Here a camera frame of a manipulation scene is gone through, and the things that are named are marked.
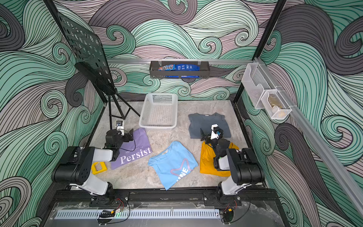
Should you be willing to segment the grey t-shirt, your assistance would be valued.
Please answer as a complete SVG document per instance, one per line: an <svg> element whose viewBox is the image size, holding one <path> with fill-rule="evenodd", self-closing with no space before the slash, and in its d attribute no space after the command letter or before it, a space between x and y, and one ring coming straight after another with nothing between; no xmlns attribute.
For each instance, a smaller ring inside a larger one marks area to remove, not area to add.
<svg viewBox="0 0 363 227"><path fill-rule="evenodd" d="M201 131L204 134L207 134L212 131L212 125L217 124L219 128L221 128L223 132L224 138L231 138L231 132L228 126L228 123L225 119L225 116L219 113L214 114L199 114L192 113L188 115L190 120L189 133L191 139L200 139Z"/></svg>

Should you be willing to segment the purple Persist t-shirt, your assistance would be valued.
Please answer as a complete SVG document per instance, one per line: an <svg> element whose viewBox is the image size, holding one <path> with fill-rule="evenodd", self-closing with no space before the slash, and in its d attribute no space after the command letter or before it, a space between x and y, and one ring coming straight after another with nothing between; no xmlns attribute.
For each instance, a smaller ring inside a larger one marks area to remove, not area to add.
<svg viewBox="0 0 363 227"><path fill-rule="evenodd" d="M119 149L119 156L111 163L111 170L142 159L153 153L146 130L138 128L133 132L133 141L125 142Z"/></svg>

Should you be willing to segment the yellow t-shirt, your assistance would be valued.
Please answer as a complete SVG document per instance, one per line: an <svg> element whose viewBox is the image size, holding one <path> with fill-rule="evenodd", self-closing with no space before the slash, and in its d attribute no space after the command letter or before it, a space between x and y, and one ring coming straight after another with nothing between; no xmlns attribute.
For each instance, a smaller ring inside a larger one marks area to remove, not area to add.
<svg viewBox="0 0 363 227"><path fill-rule="evenodd" d="M217 171L214 167L214 158L216 157L214 150L211 146L207 145L205 142L201 146L200 155L200 173L207 175L214 175L220 177L229 177L231 175L230 171Z"/></svg>

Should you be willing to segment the light blue t-shirt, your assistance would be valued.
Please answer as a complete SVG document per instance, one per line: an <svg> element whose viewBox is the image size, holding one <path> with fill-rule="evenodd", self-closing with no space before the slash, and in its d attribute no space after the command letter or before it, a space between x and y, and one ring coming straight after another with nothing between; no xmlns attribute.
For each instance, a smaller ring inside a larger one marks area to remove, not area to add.
<svg viewBox="0 0 363 227"><path fill-rule="evenodd" d="M193 154L179 141L173 141L163 152L149 159L166 190L190 174L198 166Z"/></svg>

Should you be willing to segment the white perforated plastic basket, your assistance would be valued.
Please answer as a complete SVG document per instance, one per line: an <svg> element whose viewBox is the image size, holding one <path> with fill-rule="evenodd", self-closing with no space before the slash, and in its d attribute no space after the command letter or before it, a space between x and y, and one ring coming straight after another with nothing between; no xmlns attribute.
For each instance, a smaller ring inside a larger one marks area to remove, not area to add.
<svg viewBox="0 0 363 227"><path fill-rule="evenodd" d="M177 125L178 96L172 93L149 93L145 96L139 126L169 130Z"/></svg>

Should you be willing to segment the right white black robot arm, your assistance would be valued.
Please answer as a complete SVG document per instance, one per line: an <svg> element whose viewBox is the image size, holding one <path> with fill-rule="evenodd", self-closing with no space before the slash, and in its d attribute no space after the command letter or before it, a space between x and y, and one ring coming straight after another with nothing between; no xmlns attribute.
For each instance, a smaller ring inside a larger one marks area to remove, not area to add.
<svg viewBox="0 0 363 227"><path fill-rule="evenodd" d="M239 149L223 138L224 131L213 125L208 133L200 130L202 143L200 173L225 177L219 193L235 195L241 190L263 183L265 174L251 148Z"/></svg>

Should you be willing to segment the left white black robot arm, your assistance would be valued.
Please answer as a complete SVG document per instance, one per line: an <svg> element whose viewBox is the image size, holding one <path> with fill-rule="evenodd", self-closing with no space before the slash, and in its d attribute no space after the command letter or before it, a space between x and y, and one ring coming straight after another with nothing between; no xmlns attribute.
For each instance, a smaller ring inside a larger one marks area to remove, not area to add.
<svg viewBox="0 0 363 227"><path fill-rule="evenodd" d="M92 173L92 165L96 162L116 161L122 144L134 140L133 130L112 129L106 133L105 139L103 149L68 147L52 171L52 181L80 188L91 195L109 194L113 189L112 184L96 177Z"/></svg>

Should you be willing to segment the yellow plastic triangle tool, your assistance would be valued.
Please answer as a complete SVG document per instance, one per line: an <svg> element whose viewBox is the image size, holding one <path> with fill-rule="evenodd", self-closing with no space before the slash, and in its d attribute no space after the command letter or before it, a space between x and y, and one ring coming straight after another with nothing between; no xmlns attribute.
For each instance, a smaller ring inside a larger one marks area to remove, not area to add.
<svg viewBox="0 0 363 227"><path fill-rule="evenodd" d="M92 174L97 175L107 171L105 162L94 162L91 166Z"/></svg>

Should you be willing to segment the blue candy packet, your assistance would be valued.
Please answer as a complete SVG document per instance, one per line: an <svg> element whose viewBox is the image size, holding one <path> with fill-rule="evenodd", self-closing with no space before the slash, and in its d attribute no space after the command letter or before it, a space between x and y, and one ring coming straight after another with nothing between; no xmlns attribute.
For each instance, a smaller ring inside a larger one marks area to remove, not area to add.
<svg viewBox="0 0 363 227"><path fill-rule="evenodd" d="M168 64L158 68L158 71L183 71L195 72L200 71L200 67L194 64Z"/></svg>

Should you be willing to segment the black perforated music stand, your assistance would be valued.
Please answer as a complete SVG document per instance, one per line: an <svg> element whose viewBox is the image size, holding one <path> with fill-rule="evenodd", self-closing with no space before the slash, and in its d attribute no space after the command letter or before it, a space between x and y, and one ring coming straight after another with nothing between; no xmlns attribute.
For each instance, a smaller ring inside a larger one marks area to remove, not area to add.
<svg viewBox="0 0 363 227"><path fill-rule="evenodd" d="M60 12L57 13L57 21L76 57L76 69L92 83L104 104L115 103L120 116L109 112L110 123L114 117L126 119L130 111L140 116L117 91L99 37Z"/></svg>

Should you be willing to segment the black wall tray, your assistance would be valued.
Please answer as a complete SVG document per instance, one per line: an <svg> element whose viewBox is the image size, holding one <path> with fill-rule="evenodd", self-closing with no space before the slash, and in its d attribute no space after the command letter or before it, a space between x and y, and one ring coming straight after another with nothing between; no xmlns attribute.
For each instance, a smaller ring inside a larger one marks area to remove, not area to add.
<svg viewBox="0 0 363 227"><path fill-rule="evenodd" d="M168 64L194 64L200 67L200 71L158 71L158 68ZM149 73L154 79L207 79L210 75L208 61L152 61Z"/></svg>

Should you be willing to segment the clear plastic wall bin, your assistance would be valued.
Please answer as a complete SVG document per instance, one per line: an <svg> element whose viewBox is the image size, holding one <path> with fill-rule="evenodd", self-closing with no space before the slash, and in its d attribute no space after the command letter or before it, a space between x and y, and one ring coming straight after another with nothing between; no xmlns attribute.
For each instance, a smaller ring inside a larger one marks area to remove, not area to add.
<svg viewBox="0 0 363 227"><path fill-rule="evenodd" d="M255 109L264 109L262 101L266 93L277 93L276 86L270 79L267 66L258 62L247 64L242 84Z"/></svg>

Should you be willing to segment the small clear wall bin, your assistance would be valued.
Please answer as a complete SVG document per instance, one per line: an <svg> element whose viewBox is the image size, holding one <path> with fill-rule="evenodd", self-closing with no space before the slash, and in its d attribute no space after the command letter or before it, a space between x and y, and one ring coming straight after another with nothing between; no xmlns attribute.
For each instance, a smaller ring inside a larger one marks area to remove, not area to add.
<svg viewBox="0 0 363 227"><path fill-rule="evenodd" d="M286 107L278 96L278 90L269 89L264 92L260 99L267 115L272 120L284 120L291 113L291 109Z"/></svg>

